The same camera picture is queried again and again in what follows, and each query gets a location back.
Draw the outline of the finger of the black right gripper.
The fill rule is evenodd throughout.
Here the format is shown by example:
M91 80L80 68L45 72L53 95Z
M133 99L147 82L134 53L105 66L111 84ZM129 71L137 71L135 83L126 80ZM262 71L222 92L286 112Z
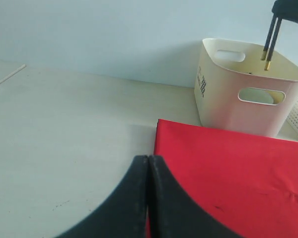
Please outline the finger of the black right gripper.
M276 0L272 13L278 18L298 24L298 0Z

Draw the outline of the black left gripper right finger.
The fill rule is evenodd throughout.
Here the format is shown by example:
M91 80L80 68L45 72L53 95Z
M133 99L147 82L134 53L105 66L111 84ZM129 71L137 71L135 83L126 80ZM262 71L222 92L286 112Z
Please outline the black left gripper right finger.
M153 238L245 238L238 190L205 158L149 157Z

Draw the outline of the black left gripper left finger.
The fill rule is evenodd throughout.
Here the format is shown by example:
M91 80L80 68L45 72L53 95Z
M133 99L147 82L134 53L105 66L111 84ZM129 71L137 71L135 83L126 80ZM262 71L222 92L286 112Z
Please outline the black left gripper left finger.
M144 238L149 158L135 156L112 193L59 238Z

